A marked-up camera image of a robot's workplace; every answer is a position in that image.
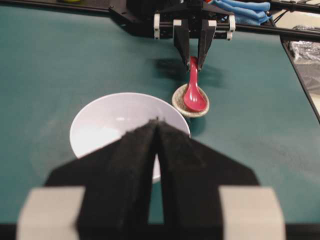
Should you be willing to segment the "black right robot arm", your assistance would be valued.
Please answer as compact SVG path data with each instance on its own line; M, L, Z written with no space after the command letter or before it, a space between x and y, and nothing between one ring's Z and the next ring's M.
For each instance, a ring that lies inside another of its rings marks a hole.
M190 40L197 39L197 69L203 68L213 39L231 40L234 13L203 0L112 0L109 10L145 37L173 39L186 70L191 68Z

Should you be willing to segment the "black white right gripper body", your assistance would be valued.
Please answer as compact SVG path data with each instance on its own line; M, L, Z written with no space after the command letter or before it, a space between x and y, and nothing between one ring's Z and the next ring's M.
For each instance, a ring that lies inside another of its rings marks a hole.
M200 37L203 30L214 28L230 40L235 32L235 14L203 0L181 0L155 11L153 35L156 40L172 38L178 28L186 29L191 39Z

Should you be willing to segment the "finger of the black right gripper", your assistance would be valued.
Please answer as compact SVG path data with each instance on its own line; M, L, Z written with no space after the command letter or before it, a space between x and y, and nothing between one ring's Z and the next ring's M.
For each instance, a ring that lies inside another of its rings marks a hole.
M190 32L187 19L173 20L173 44L187 71L190 70Z
M197 69L202 70L217 28L216 20L203 19L199 30Z

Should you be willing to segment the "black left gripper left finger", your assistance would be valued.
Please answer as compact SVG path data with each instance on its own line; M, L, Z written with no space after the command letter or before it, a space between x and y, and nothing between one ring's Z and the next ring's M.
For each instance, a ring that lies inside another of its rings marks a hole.
M157 122L51 171L20 211L18 240L125 240L148 223Z

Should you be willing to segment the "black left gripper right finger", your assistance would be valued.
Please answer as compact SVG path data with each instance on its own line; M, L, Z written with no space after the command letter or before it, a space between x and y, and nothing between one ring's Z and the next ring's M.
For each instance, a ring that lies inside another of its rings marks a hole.
M157 148L164 223L182 240L283 240L273 188L234 159L160 122Z

